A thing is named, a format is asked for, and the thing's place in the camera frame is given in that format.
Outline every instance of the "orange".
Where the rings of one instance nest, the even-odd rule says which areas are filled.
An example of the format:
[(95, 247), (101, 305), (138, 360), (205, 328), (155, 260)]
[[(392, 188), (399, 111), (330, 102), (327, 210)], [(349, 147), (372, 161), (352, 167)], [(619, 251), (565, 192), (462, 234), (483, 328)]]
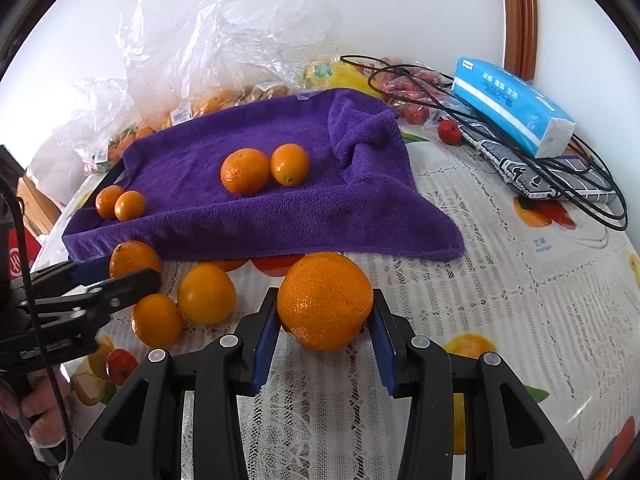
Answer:
[(283, 186), (302, 184), (309, 174), (309, 156), (297, 144), (283, 144), (271, 155), (271, 174)]
[(247, 260), (215, 260), (209, 263), (214, 264), (216, 267), (229, 272), (230, 270), (236, 270), (242, 267)]
[(269, 181), (269, 159), (260, 150), (243, 148), (229, 155), (220, 168), (222, 185), (231, 193), (252, 195)]
[(171, 346), (182, 332), (182, 314), (168, 296), (150, 294), (133, 307), (131, 327), (145, 345)]
[(144, 139), (145, 137), (154, 134), (155, 131), (152, 130), (151, 126), (146, 123), (143, 123), (142, 126), (136, 131), (136, 140)]
[(114, 210), (121, 222), (140, 218), (145, 213), (145, 197), (138, 191), (126, 191), (116, 200)]
[(102, 218), (116, 218), (116, 200), (124, 193), (120, 186), (105, 187), (95, 197), (95, 210)]
[(331, 352), (362, 328), (373, 306), (364, 272), (341, 254), (308, 254), (285, 276), (278, 292), (278, 316), (302, 346)]
[(109, 276), (119, 278), (147, 267), (162, 273), (162, 264), (158, 253), (144, 242), (137, 240), (123, 242), (118, 244), (111, 254)]
[(215, 325), (231, 315), (236, 306), (233, 282), (211, 262), (188, 270), (178, 286), (178, 307), (189, 321)]

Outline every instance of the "towel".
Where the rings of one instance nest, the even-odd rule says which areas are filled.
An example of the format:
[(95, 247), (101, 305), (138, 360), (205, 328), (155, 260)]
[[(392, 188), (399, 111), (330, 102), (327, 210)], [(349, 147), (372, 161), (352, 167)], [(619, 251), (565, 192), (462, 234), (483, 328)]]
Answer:
[[(295, 142), (310, 158), (297, 187), (274, 179), (252, 196), (220, 182), (240, 148), (267, 156)], [(453, 221), (415, 188), (395, 112), (366, 94), (334, 89), (228, 108), (134, 142), (119, 184), (146, 199), (142, 218), (104, 220), (94, 204), (63, 235), (73, 260), (140, 240), (173, 260), (354, 251), (450, 260), (464, 252)]]

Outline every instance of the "white lace tablecloth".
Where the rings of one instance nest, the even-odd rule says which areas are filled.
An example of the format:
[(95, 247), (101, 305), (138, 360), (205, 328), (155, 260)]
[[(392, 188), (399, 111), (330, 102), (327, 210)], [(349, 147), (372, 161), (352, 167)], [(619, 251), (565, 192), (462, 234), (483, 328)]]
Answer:
[[(407, 149), (419, 192), (454, 219), (466, 254), (447, 263), (347, 256), (416, 333), (439, 344), (462, 333), (482, 335), (523, 383), (548, 392), (540, 406), (587, 476), (625, 421), (640, 415), (640, 290), (634, 273), (640, 260), (633, 247), (626, 235), (569, 205), (566, 218), (548, 225), (529, 218), (525, 224), (515, 195), (471, 148), (415, 142)], [(95, 182), (86, 185), (79, 196)], [(66, 221), (63, 214), (60, 222)], [(38, 266), (65, 257), (59, 238), (52, 236), (46, 251), (54, 256), (43, 256)], [(165, 262), (163, 291), (175, 299), (190, 266)], [(238, 311), (215, 328), (186, 326), (173, 354), (232, 332), (244, 313), (257, 311), (267, 288), (282, 280), (251, 262), (229, 276)], [(129, 309), (102, 332), (138, 358), (149, 350), (131, 331)], [(185, 480), (193, 478), (190, 399), (182, 436)], [(73, 400), (79, 441), (104, 406)], [(382, 387), (367, 332), (333, 353), (303, 349), (281, 332), (267, 383), (254, 399), (238, 401), (251, 479), (397, 475), (409, 401), (391, 399)], [(463, 456), (456, 456), (453, 478), (463, 478), (463, 471)]]

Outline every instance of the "tissue box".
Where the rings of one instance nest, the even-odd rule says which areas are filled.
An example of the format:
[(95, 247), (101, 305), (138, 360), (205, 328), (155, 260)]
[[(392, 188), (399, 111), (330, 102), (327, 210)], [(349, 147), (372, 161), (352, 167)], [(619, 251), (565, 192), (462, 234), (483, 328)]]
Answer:
[(494, 64), (461, 57), (453, 92), (536, 158), (563, 154), (575, 123), (533, 86)]

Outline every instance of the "finger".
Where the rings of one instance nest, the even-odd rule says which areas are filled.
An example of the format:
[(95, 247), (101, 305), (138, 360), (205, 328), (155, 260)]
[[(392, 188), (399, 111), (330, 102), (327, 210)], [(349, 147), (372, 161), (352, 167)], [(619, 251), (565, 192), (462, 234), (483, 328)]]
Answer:
[(9, 393), (2, 381), (0, 381), (0, 410), (11, 418), (18, 418), (18, 405), (14, 401), (14, 396)]
[(51, 446), (59, 442), (65, 436), (60, 411), (57, 408), (52, 408), (44, 412), (40, 415), (40, 418), (33, 423), (29, 434), (33, 441), (40, 446)]
[[(65, 379), (64, 375), (60, 372), (60, 368), (54, 369), (54, 375), (58, 386), (60, 386), (60, 392), (63, 397), (68, 396), (70, 391), (69, 382)], [(33, 416), (39, 413), (46, 412), (51, 408), (57, 406), (56, 397), (53, 394), (53, 388), (48, 378), (42, 378), (36, 385), (33, 391), (24, 397), (22, 400), (22, 412), (25, 416)]]

